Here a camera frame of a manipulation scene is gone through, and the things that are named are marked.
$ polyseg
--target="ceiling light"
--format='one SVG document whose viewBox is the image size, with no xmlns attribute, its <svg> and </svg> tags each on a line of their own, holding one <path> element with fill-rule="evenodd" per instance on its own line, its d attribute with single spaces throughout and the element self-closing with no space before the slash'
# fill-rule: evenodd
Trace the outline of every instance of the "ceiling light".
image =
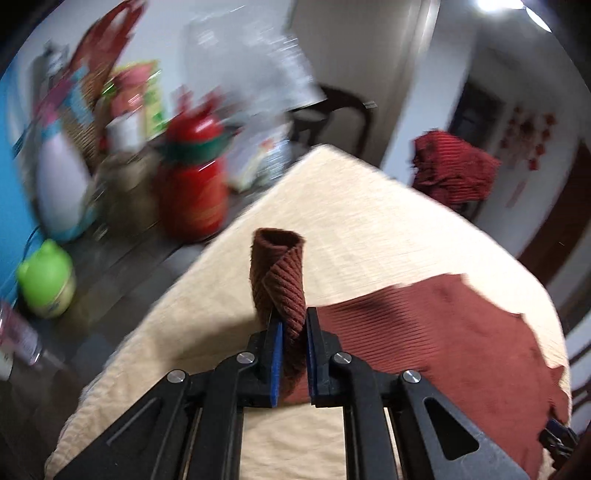
<svg viewBox="0 0 591 480">
<path fill-rule="evenodd" d="M 540 18 L 539 15 L 536 15 L 535 12 L 533 12 L 532 10 L 530 10 L 529 8 L 525 8 L 525 11 L 527 12 L 527 14 L 530 16 L 530 18 L 539 26 L 542 27 L 544 30 L 546 30 L 547 32 L 552 32 L 550 30 L 550 27 L 548 25 L 546 25 L 546 23 L 544 22 L 544 20 L 542 20 Z"/>
<path fill-rule="evenodd" d="M 520 10 L 524 7 L 521 0 L 476 0 L 478 8 L 483 12 L 497 12 L 505 8 Z"/>
</svg>

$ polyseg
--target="beige tablecloth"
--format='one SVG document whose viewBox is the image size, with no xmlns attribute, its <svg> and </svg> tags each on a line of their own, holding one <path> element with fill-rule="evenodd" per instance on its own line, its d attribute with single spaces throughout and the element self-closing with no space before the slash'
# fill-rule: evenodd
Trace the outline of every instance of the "beige tablecloth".
<svg viewBox="0 0 591 480">
<path fill-rule="evenodd" d="M 248 282 L 252 233 L 306 238 L 309 305 L 347 300 L 441 273 L 523 313 L 546 363 L 567 366 L 556 311 L 539 282 L 460 216 L 341 151 L 314 149 L 211 244 L 128 336 L 89 386 L 46 466 L 52 477 L 173 368 L 213 368 L 256 330 Z M 245 415 L 241 477 L 345 479 L 340 409 L 310 405 Z"/>
</svg>

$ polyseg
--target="green jar lid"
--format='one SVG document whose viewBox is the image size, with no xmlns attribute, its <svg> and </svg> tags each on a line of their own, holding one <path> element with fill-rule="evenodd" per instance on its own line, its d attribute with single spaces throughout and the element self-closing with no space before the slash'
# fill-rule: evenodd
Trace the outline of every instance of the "green jar lid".
<svg viewBox="0 0 591 480">
<path fill-rule="evenodd" d="M 165 161 L 182 165 L 199 165 L 215 160 L 230 143 L 230 135 L 223 134 L 206 142 L 174 142 L 166 146 Z"/>
</svg>

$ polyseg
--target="blue gripper pad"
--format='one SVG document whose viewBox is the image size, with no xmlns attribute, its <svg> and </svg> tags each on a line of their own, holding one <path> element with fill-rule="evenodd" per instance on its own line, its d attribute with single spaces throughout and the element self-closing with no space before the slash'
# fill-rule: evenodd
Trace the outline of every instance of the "blue gripper pad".
<svg viewBox="0 0 591 480">
<path fill-rule="evenodd" d="M 308 326 L 308 317 L 306 316 L 306 368 L 308 370 L 308 394 L 314 404 L 314 399 L 318 394 L 316 388 L 316 357 L 314 355 L 314 342 L 312 341 L 312 329 Z"/>
<path fill-rule="evenodd" d="M 271 362 L 271 406 L 276 407 L 279 401 L 279 386 L 283 363 L 283 322 L 278 322 L 275 334 L 275 348 Z"/>
</svg>

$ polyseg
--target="green container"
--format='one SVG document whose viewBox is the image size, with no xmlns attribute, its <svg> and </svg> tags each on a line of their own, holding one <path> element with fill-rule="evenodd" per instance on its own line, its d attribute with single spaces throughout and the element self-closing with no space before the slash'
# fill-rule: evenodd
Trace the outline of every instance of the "green container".
<svg viewBox="0 0 591 480">
<path fill-rule="evenodd" d="M 28 307 L 43 318 L 64 313 L 76 290 L 72 259 L 50 239 L 20 263 L 17 279 Z"/>
</svg>

